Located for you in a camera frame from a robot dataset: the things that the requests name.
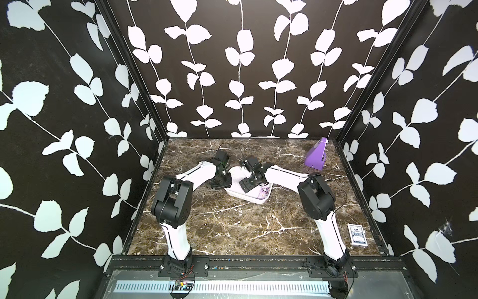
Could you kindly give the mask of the white plastic storage box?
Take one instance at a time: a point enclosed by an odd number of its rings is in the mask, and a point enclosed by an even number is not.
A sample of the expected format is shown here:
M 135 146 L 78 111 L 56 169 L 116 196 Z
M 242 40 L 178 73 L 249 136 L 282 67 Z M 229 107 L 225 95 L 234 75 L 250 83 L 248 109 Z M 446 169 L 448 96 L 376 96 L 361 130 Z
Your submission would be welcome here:
M 229 169 L 232 177 L 232 185 L 226 188 L 228 195 L 255 204 L 263 204 L 270 197 L 272 183 L 264 183 L 249 173 L 246 168 L 234 166 Z

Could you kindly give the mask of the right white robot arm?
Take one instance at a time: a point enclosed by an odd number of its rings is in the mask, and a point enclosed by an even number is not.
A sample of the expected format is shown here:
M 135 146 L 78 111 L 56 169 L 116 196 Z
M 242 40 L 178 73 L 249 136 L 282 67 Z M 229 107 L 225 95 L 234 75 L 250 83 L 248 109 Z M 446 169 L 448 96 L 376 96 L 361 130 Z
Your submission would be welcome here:
M 298 193 L 305 213 L 317 225 L 324 245 L 324 255 L 335 262 L 346 259 L 347 248 L 336 221 L 336 198 L 321 175 L 297 173 L 272 163 L 262 164 L 253 156 L 242 161 L 241 167 L 249 173 L 239 182 L 240 189 L 245 194 L 268 183 Z

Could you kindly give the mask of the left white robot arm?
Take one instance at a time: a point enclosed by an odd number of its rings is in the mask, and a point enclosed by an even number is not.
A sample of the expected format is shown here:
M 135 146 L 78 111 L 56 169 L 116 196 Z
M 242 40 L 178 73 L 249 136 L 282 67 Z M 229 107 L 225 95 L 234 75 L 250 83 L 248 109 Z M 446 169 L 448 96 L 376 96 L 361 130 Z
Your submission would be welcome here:
M 192 255 L 185 223 L 192 209 L 193 192 L 208 181 L 213 189 L 231 187 L 232 176 L 227 172 L 229 159 L 227 152 L 218 150 L 214 157 L 190 170 L 175 176 L 165 175 L 161 180 L 151 214 L 164 231 L 168 257 L 173 261 L 185 264 Z

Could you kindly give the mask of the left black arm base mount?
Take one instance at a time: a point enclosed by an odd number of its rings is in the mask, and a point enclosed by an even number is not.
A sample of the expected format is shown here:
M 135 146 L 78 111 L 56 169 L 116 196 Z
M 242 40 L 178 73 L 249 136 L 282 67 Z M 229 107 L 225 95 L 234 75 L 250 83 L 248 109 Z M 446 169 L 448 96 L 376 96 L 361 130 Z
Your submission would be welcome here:
M 185 260 L 176 260 L 169 255 L 165 255 L 158 277 L 179 278 L 188 274 L 188 279 L 207 277 L 209 273 L 210 259 L 206 256 L 188 256 Z

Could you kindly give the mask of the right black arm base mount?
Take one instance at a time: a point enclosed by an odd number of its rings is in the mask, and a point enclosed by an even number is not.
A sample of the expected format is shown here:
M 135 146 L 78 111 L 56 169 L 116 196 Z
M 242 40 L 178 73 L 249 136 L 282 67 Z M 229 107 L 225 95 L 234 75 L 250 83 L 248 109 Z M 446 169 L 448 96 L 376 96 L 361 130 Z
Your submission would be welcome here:
M 339 260 L 333 260 L 327 256 L 308 257 L 303 265 L 311 278 L 340 280 L 358 276 L 355 265 L 348 256 Z

